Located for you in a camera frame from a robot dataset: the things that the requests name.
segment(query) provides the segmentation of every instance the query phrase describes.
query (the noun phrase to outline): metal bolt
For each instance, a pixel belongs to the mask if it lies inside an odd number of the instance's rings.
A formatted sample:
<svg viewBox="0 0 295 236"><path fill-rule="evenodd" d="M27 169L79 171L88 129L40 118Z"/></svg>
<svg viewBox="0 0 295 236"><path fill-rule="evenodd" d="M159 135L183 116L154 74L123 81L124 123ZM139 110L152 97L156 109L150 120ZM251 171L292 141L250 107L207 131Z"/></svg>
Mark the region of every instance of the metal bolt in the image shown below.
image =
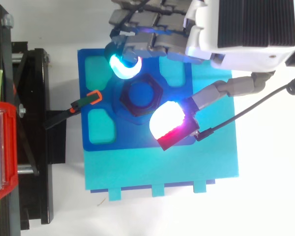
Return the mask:
<svg viewBox="0 0 295 236"><path fill-rule="evenodd" d="M23 104L21 103L19 105L19 117L23 118L24 114L26 113L26 108L23 106Z"/></svg>
<svg viewBox="0 0 295 236"><path fill-rule="evenodd" d="M2 18L2 26L8 29L12 29L14 27L14 18L10 14L5 14Z"/></svg>
<svg viewBox="0 0 295 236"><path fill-rule="evenodd" d="M49 54L44 55L44 62L45 63L50 63L50 55Z"/></svg>

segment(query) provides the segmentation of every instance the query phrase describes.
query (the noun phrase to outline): black wire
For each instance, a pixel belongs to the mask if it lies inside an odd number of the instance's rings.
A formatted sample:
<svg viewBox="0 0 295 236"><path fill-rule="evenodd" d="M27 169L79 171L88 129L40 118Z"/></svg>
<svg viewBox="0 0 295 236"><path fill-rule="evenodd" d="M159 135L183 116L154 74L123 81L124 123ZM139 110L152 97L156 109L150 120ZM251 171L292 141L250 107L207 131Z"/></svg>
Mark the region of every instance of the black wire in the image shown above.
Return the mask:
<svg viewBox="0 0 295 236"><path fill-rule="evenodd" d="M114 27L114 29L112 30L112 32L111 32L111 38L113 37L113 36L116 36L116 34L118 33L120 33L120 28L123 26L123 24L124 23L126 23L128 20L130 20L130 18L132 17L132 15L136 12L136 11L138 11L138 10L140 10L145 4L147 4L147 2L148 2L149 0L144 0L143 2L141 2L139 5L137 5L137 6L135 6L129 13L128 13L128 15L126 15L123 19L122 19L122 21L120 21L119 22L119 24L118 25L116 25L115 27Z"/></svg>
<svg viewBox="0 0 295 236"><path fill-rule="evenodd" d="M265 101L267 101L269 98L273 97L274 95L278 94L279 92L285 90L288 88L288 85L284 85L281 88L278 88L277 90L273 91L272 93L270 93L268 96L265 96L263 99L261 99L260 101L256 102L254 105L252 105L251 107L247 108L246 110L242 111L241 113L237 114L236 116L234 116L233 118L230 118L229 120L219 124L218 126L212 128L212 131L216 131L220 128L223 128L224 126L232 123L233 121L237 120L238 118L242 117L243 115L247 114L248 112L250 112L251 110L255 109L256 107L258 107L260 104L264 103Z"/></svg>

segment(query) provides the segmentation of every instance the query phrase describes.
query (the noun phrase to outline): hexagonal nut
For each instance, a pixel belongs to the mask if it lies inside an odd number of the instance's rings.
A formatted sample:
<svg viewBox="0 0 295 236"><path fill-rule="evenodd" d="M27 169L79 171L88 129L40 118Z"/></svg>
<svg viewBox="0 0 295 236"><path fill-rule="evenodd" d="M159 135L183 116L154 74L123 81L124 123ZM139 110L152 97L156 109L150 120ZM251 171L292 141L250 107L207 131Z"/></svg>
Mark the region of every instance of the hexagonal nut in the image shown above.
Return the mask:
<svg viewBox="0 0 295 236"><path fill-rule="evenodd" d="M153 89L153 92L154 92L153 99L147 106L139 107L133 104L130 100L130 97L129 97L130 88L136 83L149 84ZM153 79L152 76L150 76L149 74L143 74L143 75L137 76L133 80L129 80L124 83L119 100L133 116L140 117L140 116L153 113L159 107L162 96L163 96L162 87Z"/></svg>

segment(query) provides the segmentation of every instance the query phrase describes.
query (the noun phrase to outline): orange clip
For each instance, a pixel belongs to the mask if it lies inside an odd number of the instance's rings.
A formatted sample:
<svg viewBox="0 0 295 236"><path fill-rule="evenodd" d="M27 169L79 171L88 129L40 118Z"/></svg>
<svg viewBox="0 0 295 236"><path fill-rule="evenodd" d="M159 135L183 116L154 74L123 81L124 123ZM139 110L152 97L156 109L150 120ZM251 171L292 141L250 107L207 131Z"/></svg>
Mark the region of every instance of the orange clip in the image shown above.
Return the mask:
<svg viewBox="0 0 295 236"><path fill-rule="evenodd" d="M91 96L95 93L97 93L99 98L97 100L91 102L91 105L95 105L96 103L99 103L101 100L103 100L103 95L98 90L94 90L93 92L88 93L87 96Z"/></svg>

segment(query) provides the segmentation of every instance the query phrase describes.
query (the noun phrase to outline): teal tab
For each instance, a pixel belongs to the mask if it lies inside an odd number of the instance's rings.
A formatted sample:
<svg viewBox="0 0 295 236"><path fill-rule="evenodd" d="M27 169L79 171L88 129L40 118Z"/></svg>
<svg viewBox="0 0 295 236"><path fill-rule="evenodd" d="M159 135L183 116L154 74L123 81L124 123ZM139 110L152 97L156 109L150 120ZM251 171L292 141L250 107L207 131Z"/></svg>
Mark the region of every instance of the teal tab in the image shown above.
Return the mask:
<svg viewBox="0 0 295 236"><path fill-rule="evenodd" d="M164 197L165 196L165 186L163 184L153 184L152 185L152 196L153 197Z"/></svg>
<svg viewBox="0 0 295 236"><path fill-rule="evenodd" d="M121 188L110 188L108 189L109 201L120 201L121 200Z"/></svg>
<svg viewBox="0 0 295 236"><path fill-rule="evenodd" d="M194 193L206 193L207 192L207 182L205 180L199 180L193 182L193 192Z"/></svg>

